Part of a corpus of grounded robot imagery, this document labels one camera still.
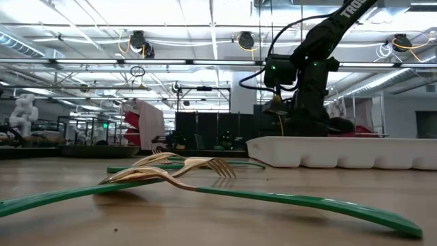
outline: table surface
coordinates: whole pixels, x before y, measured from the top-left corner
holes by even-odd
[[[94,185],[133,159],[0,161],[0,199]],[[399,213],[423,240],[314,208],[183,191],[167,183],[89,195],[0,218],[0,245],[437,245],[437,172],[377,169],[196,169],[188,185],[330,197]]]

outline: ceiling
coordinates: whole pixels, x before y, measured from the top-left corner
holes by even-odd
[[[258,0],[53,0],[54,8],[43,3],[44,0],[1,0],[0,23],[14,35],[22,38],[28,44],[43,49],[55,49],[65,58],[72,59],[139,59],[141,54],[132,49],[124,53],[128,47],[127,39],[134,30],[143,30],[145,38],[154,47],[155,59],[219,59],[219,60],[265,60],[272,37],[282,27],[290,22],[297,21],[302,16],[327,14],[336,10],[343,0],[308,1],[300,8],[299,1],[273,0],[276,3],[288,3],[290,6],[274,5],[270,9],[269,1],[260,8],[254,3]],[[378,51],[386,40],[389,42],[396,33],[405,33],[412,40],[413,46],[427,45],[415,49],[419,55],[434,48],[432,38],[437,23],[432,21],[435,12],[413,12],[409,1],[381,0],[380,3],[391,4],[396,2],[396,8],[374,8],[368,12],[358,24],[355,24],[343,37],[341,44],[333,52],[333,56],[341,62],[419,62],[412,53],[398,53],[393,51],[386,57],[379,58]],[[275,46],[274,52],[291,54],[305,38],[308,30],[321,20],[310,20],[302,26],[298,25],[286,31]],[[251,31],[255,41],[254,51],[242,50],[236,41],[241,31]],[[123,40],[118,46],[117,40]],[[98,43],[99,49],[91,42]],[[0,58],[26,58],[0,45]],[[43,78],[46,81],[55,81],[55,73],[32,70],[32,65],[14,65]],[[1,74],[9,77],[26,79],[31,78],[11,68],[0,70]],[[142,78],[129,80],[130,87],[143,84],[152,90],[92,90],[81,93],[78,90],[65,90],[74,96],[123,96],[132,98],[169,98],[171,85],[178,81],[183,86],[209,85],[216,87],[231,87],[233,74],[238,72],[233,68],[214,67],[198,70],[197,72],[148,72]],[[362,70],[355,72],[331,72],[328,78],[328,87],[332,93],[338,93],[369,78],[380,71]],[[57,81],[68,76],[69,72],[59,72]],[[126,84],[126,80],[119,72],[80,72],[70,74],[62,85],[89,84],[92,86],[116,86]],[[18,79],[9,80],[13,85]],[[259,85],[262,77],[257,77]],[[409,95],[423,96],[418,92]],[[193,90],[186,95],[189,98],[229,98],[229,92],[217,91],[198,92]],[[169,105],[157,101],[154,104],[166,112],[173,109]],[[192,102],[186,109],[227,109],[228,102]]]

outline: robotic arm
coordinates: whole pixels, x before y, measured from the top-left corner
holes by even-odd
[[[376,1],[345,1],[340,9],[328,15],[327,19],[309,31],[305,41],[294,50],[292,55],[270,54],[280,33],[273,40],[264,75],[266,87],[275,88],[276,96],[272,102],[269,102],[269,105],[282,103],[281,89],[296,91],[291,103],[287,105],[286,135],[324,137],[329,133],[349,133],[354,130],[353,123],[347,120],[330,119],[324,108],[324,98],[328,94],[326,90],[328,73],[338,71],[339,68],[339,62],[334,57],[329,59],[328,57],[344,33]],[[296,79],[297,84],[292,89],[285,89],[281,86],[292,85]]]

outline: green handle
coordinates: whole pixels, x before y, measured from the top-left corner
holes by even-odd
[[[64,201],[85,195],[99,194],[120,189],[138,187],[162,182],[160,178],[154,178],[141,182],[127,182],[119,184],[102,184],[92,187],[81,187],[63,191],[51,191],[36,195],[28,195],[10,200],[0,200],[0,217],[18,213],[27,209],[36,208],[54,202]]]
[[[265,169],[266,166],[261,165],[261,164],[257,164],[257,163],[250,163],[250,162],[246,162],[246,161],[228,161],[228,163],[233,166],[233,165],[252,165],[255,167],[260,167],[262,169]],[[182,169],[184,167],[183,164],[173,164],[173,165],[153,165],[151,167],[159,167],[161,169],[164,170],[172,170],[172,169]],[[116,172],[120,172],[122,170],[128,169],[130,167],[107,167],[107,173],[108,174],[114,174]]]
[[[283,204],[292,204],[297,206],[305,206],[310,208],[319,208],[335,213],[349,215],[366,221],[374,222],[400,232],[404,232],[411,236],[422,237],[422,229],[395,213],[390,213],[378,208],[355,204],[353,202],[344,202],[340,200],[311,197],[305,195],[291,195],[291,194],[275,194],[275,193],[260,193],[250,191],[230,191],[225,189],[215,189],[207,187],[198,187],[198,192],[211,193],[216,195],[226,195],[232,197],[241,197],[253,200],[261,200],[267,202],[278,202]]]

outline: white tray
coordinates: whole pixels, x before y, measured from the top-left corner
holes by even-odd
[[[260,137],[247,148],[273,167],[437,169],[437,139]]]

